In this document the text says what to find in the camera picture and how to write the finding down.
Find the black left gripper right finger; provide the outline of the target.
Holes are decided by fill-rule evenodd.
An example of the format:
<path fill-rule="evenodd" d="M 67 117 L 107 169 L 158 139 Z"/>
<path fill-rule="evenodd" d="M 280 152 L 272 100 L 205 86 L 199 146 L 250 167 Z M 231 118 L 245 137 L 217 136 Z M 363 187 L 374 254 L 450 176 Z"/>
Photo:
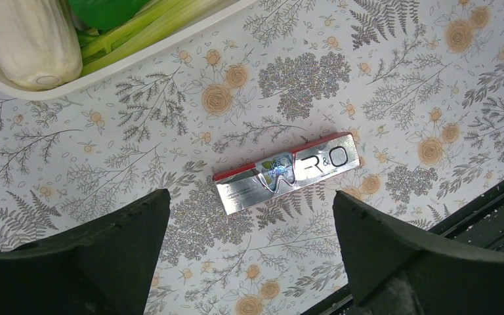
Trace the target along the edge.
<path fill-rule="evenodd" d="M 436 235 L 344 192 L 333 216 L 350 314 L 504 314 L 504 252 Z"/>

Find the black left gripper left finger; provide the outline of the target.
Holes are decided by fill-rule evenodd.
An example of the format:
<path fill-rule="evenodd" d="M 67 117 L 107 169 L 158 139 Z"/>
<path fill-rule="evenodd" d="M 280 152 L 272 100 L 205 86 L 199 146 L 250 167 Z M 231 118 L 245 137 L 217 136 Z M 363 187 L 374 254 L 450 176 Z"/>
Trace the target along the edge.
<path fill-rule="evenodd" d="M 0 314 L 142 314 L 170 215 L 158 189 L 65 232 L 0 251 Z"/>

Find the red silver gum box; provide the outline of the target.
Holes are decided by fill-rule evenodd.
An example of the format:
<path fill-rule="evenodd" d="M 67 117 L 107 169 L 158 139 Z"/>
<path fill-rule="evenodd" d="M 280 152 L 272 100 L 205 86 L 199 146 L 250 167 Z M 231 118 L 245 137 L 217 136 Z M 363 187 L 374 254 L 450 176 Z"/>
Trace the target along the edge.
<path fill-rule="evenodd" d="M 218 173 L 213 181 L 231 215 L 359 166 L 353 135 L 341 132 Z"/>

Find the floral tablecloth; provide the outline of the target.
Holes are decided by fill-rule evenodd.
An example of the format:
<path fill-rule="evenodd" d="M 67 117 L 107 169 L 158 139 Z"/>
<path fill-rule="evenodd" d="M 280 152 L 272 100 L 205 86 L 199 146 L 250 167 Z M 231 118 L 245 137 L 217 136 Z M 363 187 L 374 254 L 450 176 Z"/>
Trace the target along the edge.
<path fill-rule="evenodd" d="M 359 168 L 228 216 L 211 180 L 335 131 Z M 504 1 L 259 1 L 52 100 L 0 92 L 0 250 L 157 188 L 147 314 L 300 314 L 344 286 L 342 190 L 428 229 L 504 179 Z"/>

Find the green leek stalk toy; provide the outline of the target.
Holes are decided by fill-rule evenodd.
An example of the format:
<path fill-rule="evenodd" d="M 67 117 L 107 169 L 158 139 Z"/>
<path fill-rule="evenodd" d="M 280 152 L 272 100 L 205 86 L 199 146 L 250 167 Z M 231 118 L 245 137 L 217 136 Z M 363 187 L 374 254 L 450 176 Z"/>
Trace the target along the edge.
<path fill-rule="evenodd" d="M 169 37 L 222 1 L 151 1 L 124 24 L 100 35 L 81 32 L 81 76 L 94 73 Z"/>

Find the white napa cabbage toy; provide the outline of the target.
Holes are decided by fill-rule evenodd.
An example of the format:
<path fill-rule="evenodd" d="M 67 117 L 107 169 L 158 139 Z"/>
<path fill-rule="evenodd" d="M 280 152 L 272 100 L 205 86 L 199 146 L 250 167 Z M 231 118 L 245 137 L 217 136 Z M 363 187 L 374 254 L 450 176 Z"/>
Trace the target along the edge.
<path fill-rule="evenodd" d="M 0 1 L 0 69 L 31 91 L 77 79 L 82 57 L 67 1 Z"/>

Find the green bok choy toy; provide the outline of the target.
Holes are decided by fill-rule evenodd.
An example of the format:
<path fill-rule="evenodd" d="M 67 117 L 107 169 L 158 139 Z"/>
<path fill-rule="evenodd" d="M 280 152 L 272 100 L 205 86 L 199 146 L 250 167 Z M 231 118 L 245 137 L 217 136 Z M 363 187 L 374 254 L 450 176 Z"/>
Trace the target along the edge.
<path fill-rule="evenodd" d="M 110 30 L 130 20 L 149 0 L 68 0 L 72 12 L 85 25 Z"/>

